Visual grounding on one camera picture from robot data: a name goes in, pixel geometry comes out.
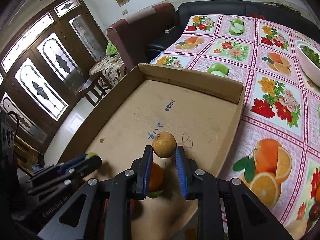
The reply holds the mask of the green leafy vegetables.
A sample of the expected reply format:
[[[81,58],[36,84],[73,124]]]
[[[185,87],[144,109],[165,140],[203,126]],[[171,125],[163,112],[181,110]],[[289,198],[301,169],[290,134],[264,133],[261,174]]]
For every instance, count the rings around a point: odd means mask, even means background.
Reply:
[[[300,46],[302,52],[318,67],[320,68],[319,54],[313,51],[308,46]]]

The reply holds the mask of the wooden glass panel door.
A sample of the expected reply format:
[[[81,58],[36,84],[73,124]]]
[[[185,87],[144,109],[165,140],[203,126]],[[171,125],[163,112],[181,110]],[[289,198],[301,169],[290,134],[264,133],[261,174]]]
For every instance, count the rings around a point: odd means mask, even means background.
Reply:
[[[18,30],[1,52],[1,108],[20,139],[47,150],[106,47],[84,0],[55,0]]]

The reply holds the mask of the orange tangerine with leaf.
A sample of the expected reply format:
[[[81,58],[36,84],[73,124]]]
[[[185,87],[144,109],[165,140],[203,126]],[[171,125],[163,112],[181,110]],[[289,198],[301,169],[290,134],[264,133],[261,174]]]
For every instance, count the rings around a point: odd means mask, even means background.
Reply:
[[[163,181],[164,172],[162,168],[158,164],[152,163],[147,194],[149,198],[157,198],[160,194],[163,193]]]

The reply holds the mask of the wooden stool patterned cushion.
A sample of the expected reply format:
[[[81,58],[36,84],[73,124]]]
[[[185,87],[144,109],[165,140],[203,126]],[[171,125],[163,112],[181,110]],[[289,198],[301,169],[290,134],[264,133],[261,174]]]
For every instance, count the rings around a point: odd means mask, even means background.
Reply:
[[[94,107],[125,75],[127,68],[119,54],[105,56],[89,71],[89,79],[80,88],[81,98]]]

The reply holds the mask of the shallow cardboard box tray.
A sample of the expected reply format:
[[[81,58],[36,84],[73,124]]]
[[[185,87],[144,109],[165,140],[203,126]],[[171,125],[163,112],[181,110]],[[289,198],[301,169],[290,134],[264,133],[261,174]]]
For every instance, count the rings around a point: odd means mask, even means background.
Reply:
[[[188,158],[217,175],[239,124],[245,87],[185,68],[140,64],[94,107],[60,157],[95,152],[112,178],[140,158],[158,133],[169,132]]]

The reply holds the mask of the green cloth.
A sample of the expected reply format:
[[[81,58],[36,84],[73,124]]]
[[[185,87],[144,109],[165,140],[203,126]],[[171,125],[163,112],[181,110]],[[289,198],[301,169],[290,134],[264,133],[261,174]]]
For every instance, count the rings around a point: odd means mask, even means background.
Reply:
[[[106,56],[112,56],[117,54],[118,54],[118,49],[111,41],[109,41],[106,47]]]

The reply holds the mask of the large red tomato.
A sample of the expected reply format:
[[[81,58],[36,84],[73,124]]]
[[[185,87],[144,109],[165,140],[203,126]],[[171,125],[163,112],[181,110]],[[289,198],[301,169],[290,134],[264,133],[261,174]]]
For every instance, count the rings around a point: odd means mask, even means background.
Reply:
[[[131,200],[131,219],[139,218],[143,213],[143,206],[138,200]]]

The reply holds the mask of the red object on sofa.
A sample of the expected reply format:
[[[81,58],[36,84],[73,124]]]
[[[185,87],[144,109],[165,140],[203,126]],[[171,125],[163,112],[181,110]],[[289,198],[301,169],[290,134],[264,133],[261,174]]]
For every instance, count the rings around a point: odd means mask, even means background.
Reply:
[[[266,20],[266,18],[264,18],[263,15],[250,14],[249,16],[252,17],[252,18],[258,18],[258,19],[261,19],[261,20]]]

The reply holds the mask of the white bowl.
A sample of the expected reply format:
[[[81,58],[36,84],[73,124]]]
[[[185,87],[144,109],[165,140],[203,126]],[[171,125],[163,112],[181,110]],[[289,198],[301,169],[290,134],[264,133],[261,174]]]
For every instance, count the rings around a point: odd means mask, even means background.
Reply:
[[[319,51],[305,41],[295,40],[295,49],[303,72],[315,85],[319,87],[319,68],[302,52],[300,46],[308,46],[318,54]]]

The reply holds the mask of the green grape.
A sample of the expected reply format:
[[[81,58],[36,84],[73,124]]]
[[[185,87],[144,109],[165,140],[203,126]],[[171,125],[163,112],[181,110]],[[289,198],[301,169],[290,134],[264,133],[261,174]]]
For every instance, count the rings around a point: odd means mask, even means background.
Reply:
[[[93,156],[99,156],[99,155],[96,154],[96,153],[94,153],[94,152],[89,152],[89,153],[86,155],[85,159],[92,158]]]

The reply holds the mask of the floral fruit print tablecloth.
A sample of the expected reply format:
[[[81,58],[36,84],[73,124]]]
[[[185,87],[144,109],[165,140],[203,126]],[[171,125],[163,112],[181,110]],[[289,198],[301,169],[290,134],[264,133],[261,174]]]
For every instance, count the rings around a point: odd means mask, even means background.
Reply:
[[[241,179],[294,239],[319,239],[319,89],[295,49],[311,38],[235,15],[193,15],[151,63],[239,81],[244,111],[221,178]]]

